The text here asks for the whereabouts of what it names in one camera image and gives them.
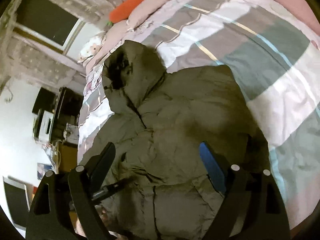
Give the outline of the olive green puffer jacket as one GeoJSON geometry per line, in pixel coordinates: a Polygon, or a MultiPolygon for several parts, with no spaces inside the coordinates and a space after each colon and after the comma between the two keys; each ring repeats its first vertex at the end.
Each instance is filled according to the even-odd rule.
{"type": "Polygon", "coordinates": [[[150,47],[127,40],[106,60],[112,115],[82,162],[107,143],[116,157],[104,182],[130,182],[103,201],[108,230],[130,239],[201,239],[222,203],[200,158],[206,141],[226,163],[270,167],[267,141],[226,65],[168,73],[150,47]]]}

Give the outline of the brown wooden cabinet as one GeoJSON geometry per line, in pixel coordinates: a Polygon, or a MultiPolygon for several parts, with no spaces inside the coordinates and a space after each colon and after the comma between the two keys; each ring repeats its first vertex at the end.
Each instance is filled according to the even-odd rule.
{"type": "Polygon", "coordinates": [[[58,142],[59,172],[69,172],[77,166],[78,148],[76,144],[69,142],[58,142]]]}

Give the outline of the white framed dark board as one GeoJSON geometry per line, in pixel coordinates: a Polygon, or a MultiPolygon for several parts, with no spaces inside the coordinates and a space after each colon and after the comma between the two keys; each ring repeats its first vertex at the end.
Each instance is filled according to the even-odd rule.
{"type": "Polygon", "coordinates": [[[25,230],[30,210],[27,186],[5,177],[3,184],[11,220],[15,227],[25,230]]]}

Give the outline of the white printer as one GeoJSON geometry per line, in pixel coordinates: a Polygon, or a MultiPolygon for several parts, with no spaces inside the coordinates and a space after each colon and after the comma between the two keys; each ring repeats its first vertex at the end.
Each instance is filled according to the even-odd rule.
{"type": "Polygon", "coordinates": [[[34,120],[33,125],[33,137],[35,141],[44,144],[49,143],[53,119],[53,113],[45,111],[43,109],[39,109],[38,115],[34,120]]]}

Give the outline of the black computer desk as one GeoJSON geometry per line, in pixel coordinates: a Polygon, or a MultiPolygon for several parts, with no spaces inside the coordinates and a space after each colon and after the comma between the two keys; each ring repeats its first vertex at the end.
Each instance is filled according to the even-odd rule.
{"type": "Polygon", "coordinates": [[[67,124],[77,126],[79,123],[80,109],[84,97],[67,87],[59,89],[53,120],[50,125],[49,143],[54,144],[58,140],[63,141],[63,132],[67,124]]]}

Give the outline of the black computer monitor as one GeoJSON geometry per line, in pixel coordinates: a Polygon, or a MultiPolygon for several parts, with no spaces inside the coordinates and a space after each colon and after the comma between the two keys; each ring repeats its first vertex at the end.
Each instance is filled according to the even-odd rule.
{"type": "Polygon", "coordinates": [[[44,110],[53,113],[55,108],[56,94],[41,87],[36,97],[32,113],[38,114],[39,110],[44,110]]]}

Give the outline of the floral lace curtain left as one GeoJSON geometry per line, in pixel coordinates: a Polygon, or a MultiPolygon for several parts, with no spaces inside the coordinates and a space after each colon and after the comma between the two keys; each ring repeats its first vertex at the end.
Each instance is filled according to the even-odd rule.
{"type": "Polygon", "coordinates": [[[67,87],[79,94],[86,85],[82,66],[16,33],[1,41],[1,79],[7,76],[51,90],[67,87]]]}

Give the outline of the patterned pink grey bed duvet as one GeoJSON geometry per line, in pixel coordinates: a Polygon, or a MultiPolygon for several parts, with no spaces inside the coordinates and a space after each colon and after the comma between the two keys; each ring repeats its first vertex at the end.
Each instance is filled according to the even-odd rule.
{"type": "Polygon", "coordinates": [[[112,115],[105,60],[125,41],[152,48],[168,73],[228,66],[268,146],[267,168],[290,228],[319,202],[319,37],[264,8],[269,0],[168,0],[93,67],[80,113],[78,159],[112,115]]]}

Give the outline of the floral white pillow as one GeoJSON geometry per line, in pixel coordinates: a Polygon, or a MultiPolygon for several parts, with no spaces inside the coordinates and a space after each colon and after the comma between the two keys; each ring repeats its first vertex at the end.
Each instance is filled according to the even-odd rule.
{"type": "Polygon", "coordinates": [[[80,50],[78,63],[86,61],[88,58],[95,56],[105,42],[105,32],[98,33],[89,39],[89,41],[80,50]]]}

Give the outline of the pink pillow left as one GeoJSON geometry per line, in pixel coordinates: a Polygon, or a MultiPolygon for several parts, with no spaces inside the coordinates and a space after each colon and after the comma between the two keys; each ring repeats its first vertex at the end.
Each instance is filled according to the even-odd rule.
{"type": "Polygon", "coordinates": [[[94,66],[106,56],[126,35],[129,26],[127,20],[120,21],[113,25],[113,27],[104,36],[104,42],[98,49],[98,52],[85,65],[86,74],[88,75],[94,66]]]}

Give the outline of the dark window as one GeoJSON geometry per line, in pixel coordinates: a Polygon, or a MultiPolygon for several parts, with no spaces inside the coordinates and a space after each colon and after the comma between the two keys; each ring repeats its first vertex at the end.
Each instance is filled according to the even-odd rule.
{"type": "Polygon", "coordinates": [[[21,0],[14,31],[67,55],[84,22],[49,0],[21,0]]]}

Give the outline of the orange carrot plush pillow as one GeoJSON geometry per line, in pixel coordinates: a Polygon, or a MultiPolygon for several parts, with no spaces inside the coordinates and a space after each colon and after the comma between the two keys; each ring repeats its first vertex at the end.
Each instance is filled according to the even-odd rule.
{"type": "Polygon", "coordinates": [[[107,25],[112,26],[128,19],[131,12],[143,1],[144,0],[125,0],[109,13],[107,25]]]}

